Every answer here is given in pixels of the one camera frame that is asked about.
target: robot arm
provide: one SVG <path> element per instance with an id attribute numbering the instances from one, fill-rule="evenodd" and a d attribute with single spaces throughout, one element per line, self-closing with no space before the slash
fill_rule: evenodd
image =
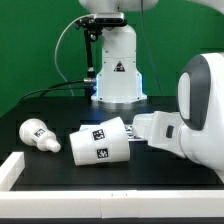
<path id="1" fill-rule="evenodd" d="M 113 13 L 141 11 L 141 0 L 79 0 L 80 4 L 91 13 Z M 151 9 L 158 0 L 143 0 L 143 9 Z"/>
<path id="2" fill-rule="evenodd" d="M 221 12 L 222 14 L 224 14 L 224 1 L 223 0 L 215 0 L 215 1 L 211 1 L 211 0 L 187 0 L 187 1 L 197 2 L 199 4 L 206 5 L 210 8 L 213 8 L 213 9 Z"/>
<path id="3" fill-rule="evenodd" d="M 179 113 L 137 115 L 133 133 L 182 158 L 224 171 L 224 54 L 195 56 L 178 84 Z"/>

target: white plastic object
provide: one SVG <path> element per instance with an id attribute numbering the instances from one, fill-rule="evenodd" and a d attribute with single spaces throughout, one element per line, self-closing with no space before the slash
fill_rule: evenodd
<path id="1" fill-rule="evenodd" d="M 128 136 L 120 117 L 70 134 L 70 141 L 76 165 L 130 159 Z"/>
<path id="2" fill-rule="evenodd" d="M 153 114 L 135 116 L 133 134 L 148 141 L 148 145 L 170 151 L 186 158 L 179 145 L 179 132 L 183 120 L 179 113 L 156 111 Z"/>
<path id="3" fill-rule="evenodd" d="M 36 146 L 41 151 L 58 152 L 61 149 L 53 132 L 47 129 L 45 123 L 38 119 L 25 121 L 19 130 L 21 140 L 30 146 Z"/>
<path id="4" fill-rule="evenodd" d="M 13 152 L 0 167 L 0 192 L 10 191 L 24 168 L 24 153 Z"/>
<path id="5" fill-rule="evenodd" d="M 80 4 L 91 13 L 112 13 L 141 11 L 141 3 L 136 0 L 79 0 Z M 143 9 L 151 9 L 158 0 L 143 0 Z"/>

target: black table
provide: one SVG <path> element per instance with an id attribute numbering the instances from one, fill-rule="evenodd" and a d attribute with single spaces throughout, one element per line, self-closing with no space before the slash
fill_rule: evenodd
<path id="1" fill-rule="evenodd" d="M 175 97 L 149 97 L 148 104 L 132 110 L 96 108 L 84 97 L 39 97 L 18 104 L 0 119 L 0 162 L 13 151 L 25 153 L 26 167 L 12 191 L 31 190 L 220 190 L 219 177 L 211 169 L 180 159 L 172 153 L 151 148 L 147 142 L 130 142 L 129 162 L 77 167 L 74 164 L 69 134 L 82 124 L 99 124 L 120 116 L 131 124 L 136 114 L 177 111 Z M 59 153 L 41 152 L 26 146 L 19 138 L 21 124 L 30 118 L 44 121 L 62 149 Z M 209 219 L 141 219 L 132 223 L 200 223 Z M 41 223 L 126 223 L 125 220 L 42 220 Z"/>

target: green backdrop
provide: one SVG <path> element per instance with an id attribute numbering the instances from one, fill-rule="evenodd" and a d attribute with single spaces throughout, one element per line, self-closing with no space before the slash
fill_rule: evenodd
<path id="1" fill-rule="evenodd" d="M 26 93 L 63 81 L 54 67 L 55 45 L 64 28 L 84 14 L 87 11 L 78 0 L 0 0 L 0 115 Z M 126 15 L 138 34 L 137 65 L 143 74 L 144 92 L 159 95 L 141 14 Z M 160 0 L 153 10 L 145 12 L 145 24 L 163 95 L 176 94 L 180 72 L 194 55 L 224 51 L 224 16 L 204 6 Z M 93 46 L 97 71 L 101 67 L 100 44 Z M 86 76 L 84 49 L 83 32 L 71 29 L 59 51 L 60 68 L 67 79 Z"/>

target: white cup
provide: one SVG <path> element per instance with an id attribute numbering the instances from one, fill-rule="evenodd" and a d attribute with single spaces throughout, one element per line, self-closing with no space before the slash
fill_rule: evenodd
<path id="1" fill-rule="evenodd" d="M 128 161 L 130 148 L 120 117 L 70 134 L 76 165 Z"/>

